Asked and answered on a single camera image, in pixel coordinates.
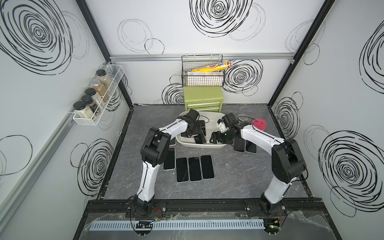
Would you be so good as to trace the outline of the phone table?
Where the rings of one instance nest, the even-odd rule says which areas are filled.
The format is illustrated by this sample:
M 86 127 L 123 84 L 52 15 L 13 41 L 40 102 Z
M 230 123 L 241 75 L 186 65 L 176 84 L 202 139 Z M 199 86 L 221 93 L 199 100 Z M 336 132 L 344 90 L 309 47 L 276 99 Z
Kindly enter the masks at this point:
M 174 147 L 169 148 L 166 159 L 163 163 L 163 170 L 170 171 L 176 167 L 176 149 Z

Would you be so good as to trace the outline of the black phone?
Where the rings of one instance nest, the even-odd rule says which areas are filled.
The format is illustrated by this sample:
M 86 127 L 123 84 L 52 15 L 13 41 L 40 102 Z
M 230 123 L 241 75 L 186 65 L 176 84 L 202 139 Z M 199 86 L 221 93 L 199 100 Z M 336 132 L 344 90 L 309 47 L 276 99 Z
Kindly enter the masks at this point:
M 234 139 L 233 149 L 235 152 L 244 153 L 245 152 L 245 140 L 241 137 L 236 137 Z

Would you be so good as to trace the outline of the white plastic storage box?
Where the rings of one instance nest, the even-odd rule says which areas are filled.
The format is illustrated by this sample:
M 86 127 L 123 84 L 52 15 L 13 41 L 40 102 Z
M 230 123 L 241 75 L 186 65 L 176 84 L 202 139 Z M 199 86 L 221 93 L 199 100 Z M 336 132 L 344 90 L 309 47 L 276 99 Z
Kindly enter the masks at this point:
M 176 141 L 181 144 L 184 147 L 188 148 L 201 148 L 201 149 L 220 149 L 226 146 L 226 144 L 211 144 L 209 142 L 211 135 L 213 132 L 219 131 L 218 127 L 218 120 L 220 120 L 225 115 L 222 113 L 216 113 L 216 112 L 203 112 L 199 111 L 200 117 L 199 120 L 205 121 L 206 126 L 206 143 L 205 144 L 197 144 L 194 137 L 186 138 L 182 137 L 181 135 L 176 136 Z

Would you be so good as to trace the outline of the yellow snack package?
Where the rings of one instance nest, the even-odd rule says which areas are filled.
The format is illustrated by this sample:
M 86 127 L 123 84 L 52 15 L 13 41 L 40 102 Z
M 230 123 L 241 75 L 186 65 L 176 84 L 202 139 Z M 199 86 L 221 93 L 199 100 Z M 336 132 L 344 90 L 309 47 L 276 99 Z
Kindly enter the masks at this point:
M 225 69 L 229 69 L 231 67 L 230 62 L 224 62 L 220 64 L 210 65 L 206 67 L 201 67 L 197 69 L 191 70 L 191 72 L 197 72 L 197 73 L 210 73 L 210 72 L 217 72 Z

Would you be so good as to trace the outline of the clear wall spice rack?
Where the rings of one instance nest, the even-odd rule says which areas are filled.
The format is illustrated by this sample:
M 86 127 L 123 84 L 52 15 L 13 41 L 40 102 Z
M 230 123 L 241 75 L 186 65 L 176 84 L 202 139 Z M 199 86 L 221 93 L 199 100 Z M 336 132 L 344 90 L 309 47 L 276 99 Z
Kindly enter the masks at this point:
M 74 105 L 73 120 L 80 126 L 112 126 L 115 112 L 124 97 L 119 84 L 124 77 L 121 65 L 101 66 L 84 90 L 79 103 Z

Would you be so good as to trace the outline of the glass jar with powder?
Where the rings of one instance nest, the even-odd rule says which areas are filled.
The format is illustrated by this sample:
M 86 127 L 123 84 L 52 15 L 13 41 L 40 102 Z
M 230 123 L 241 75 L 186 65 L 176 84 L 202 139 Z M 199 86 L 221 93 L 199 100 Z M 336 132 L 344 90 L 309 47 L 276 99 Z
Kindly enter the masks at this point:
M 248 116 L 246 114 L 238 114 L 237 119 L 238 121 L 247 121 Z

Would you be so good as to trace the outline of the green metal tool chest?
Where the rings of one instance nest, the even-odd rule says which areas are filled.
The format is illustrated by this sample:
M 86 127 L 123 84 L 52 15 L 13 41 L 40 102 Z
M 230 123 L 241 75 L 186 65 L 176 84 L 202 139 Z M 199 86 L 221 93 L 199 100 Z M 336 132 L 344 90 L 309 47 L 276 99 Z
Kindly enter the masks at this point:
M 221 87 L 183 87 L 185 111 L 222 111 L 224 95 Z

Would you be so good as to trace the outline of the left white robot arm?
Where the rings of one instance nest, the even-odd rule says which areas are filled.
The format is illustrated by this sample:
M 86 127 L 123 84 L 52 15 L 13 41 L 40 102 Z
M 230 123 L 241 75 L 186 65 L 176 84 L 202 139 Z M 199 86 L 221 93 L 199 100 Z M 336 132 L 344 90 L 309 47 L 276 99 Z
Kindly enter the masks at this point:
M 143 173 L 133 200 L 133 207 L 141 213 L 149 215 L 151 212 L 157 174 L 167 158 L 170 141 L 182 134 L 205 138 L 202 127 L 198 124 L 199 116 L 199 112 L 192 109 L 164 127 L 150 128 L 141 148 Z

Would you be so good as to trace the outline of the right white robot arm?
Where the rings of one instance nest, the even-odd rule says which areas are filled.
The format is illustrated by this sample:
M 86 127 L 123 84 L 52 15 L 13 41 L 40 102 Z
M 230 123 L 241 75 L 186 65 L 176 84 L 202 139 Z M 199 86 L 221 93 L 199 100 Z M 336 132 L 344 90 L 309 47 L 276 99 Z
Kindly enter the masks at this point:
M 260 208 L 270 215 L 283 200 L 290 185 L 307 170 L 301 149 L 294 139 L 283 139 L 266 133 L 248 121 L 240 121 L 229 113 L 217 121 L 219 130 L 213 132 L 211 144 L 231 144 L 236 140 L 248 141 L 268 153 L 271 157 L 273 178 L 261 196 Z

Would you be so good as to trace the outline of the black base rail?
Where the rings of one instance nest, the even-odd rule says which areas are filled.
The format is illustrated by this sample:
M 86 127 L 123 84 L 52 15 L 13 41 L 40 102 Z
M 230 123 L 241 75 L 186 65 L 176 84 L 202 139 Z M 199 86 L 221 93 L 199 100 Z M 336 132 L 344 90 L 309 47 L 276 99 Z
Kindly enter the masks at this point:
M 236 213 L 248 217 L 286 216 L 289 211 L 325 211 L 320 198 L 286 198 L 267 209 L 260 198 L 255 199 L 169 199 L 153 200 L 146 211 L 141 211 L 133 200 L 92 200 L 83 216 L 87 214 L 120 214 L 129 217 L 168 218 L 181 213 Z

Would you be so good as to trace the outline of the spice jar silver lid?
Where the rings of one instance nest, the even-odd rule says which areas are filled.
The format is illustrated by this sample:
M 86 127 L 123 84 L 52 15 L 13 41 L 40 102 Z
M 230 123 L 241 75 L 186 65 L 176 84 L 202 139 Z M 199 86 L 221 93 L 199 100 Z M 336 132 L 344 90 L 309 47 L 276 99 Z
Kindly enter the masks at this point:
M 109 94 L 106 87 L 98 79 L 92 79 L 90 85 L 100 94 L 104 102 L 109 100 Z

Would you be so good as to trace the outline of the pink smiley sponge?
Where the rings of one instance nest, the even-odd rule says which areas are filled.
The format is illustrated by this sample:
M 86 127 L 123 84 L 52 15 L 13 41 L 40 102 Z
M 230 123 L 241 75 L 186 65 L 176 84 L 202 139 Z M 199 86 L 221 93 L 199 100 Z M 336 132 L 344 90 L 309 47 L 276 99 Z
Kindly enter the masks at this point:
M 267 122 L 263 119 L 254 119 L 252 125 L 261 131 L 264 131 L 267 128 Z

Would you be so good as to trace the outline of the aluminium wall rail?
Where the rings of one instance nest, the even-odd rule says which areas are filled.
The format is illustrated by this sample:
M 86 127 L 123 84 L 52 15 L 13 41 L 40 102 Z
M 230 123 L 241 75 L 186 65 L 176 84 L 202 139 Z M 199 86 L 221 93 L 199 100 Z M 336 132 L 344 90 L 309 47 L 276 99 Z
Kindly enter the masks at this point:
M 152 62 L 187 60 L 293 60 L 294 53 L 232 53 L 232 54 L 155 54 L 155 55 L 112 55 L 112 62 Z

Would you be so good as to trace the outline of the spice jar black lid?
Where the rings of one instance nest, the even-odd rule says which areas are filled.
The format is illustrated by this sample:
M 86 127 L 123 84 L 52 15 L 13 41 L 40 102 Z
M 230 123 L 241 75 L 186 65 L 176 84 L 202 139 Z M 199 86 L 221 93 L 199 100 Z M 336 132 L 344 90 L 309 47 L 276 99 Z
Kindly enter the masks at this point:
M 107 72 L 103 69 L 99 69 L 96 71 L 96 76 L 101 84 L 103 84 L 108 93 L 113 90 L 113 83 Z
M 98 105 L 98 107 L 100 109 L 104 109 L 105 108 L 105 102 L 104 100 L 102 99 L 102 97 L 100 96 L 100 94 L 94 89 L 94 88 L 88 88 L 85 90 L 85 94 L 86 95 L 91 95 L 92 98 L 94 99 L 94 101 L 96 102 L 96 104 Z
M 73 108 L 80 118 L 91 119 L 94 116 L 94 112 L 82 101 L 75 102 Z
M 98 105 L 91 95 L 83 95 L 81 97 L 81 101 L 83 101 L 95 113 L 96 116 L 101 113 Z

